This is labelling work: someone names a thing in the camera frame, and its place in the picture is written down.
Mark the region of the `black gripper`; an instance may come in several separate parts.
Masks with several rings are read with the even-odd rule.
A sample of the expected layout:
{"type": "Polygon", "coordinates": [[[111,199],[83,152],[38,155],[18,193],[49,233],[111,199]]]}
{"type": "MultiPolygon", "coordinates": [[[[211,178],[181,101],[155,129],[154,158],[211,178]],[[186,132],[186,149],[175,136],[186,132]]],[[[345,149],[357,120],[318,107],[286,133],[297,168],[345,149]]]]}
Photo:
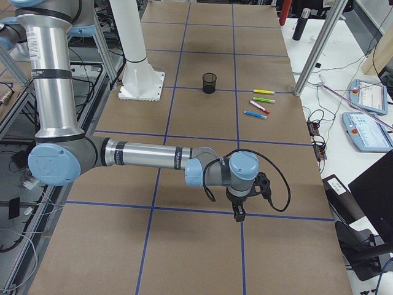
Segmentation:
{"type": "Polygon", "coordinates": [[[234,191],[232,189],[226,189],[226,196],[232,203],[232,209],[234,212],[234,219],[236,222],[243,222],[246,217],[246,212],[243,207],[243,203],[249,197],[250,190],[248,191],[234,191]]]}

